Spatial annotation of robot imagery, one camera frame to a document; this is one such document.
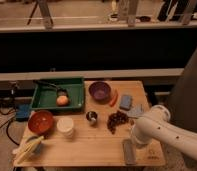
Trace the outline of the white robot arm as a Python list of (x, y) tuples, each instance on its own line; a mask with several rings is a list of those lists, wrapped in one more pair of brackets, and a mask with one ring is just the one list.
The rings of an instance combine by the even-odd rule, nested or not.
[(135, 120), (130, 131), (131, 141), (142, 147), (156, 139), (197, 160), (197, 133), (170, 124), (170, 118), (165, 106), (151, 107)]

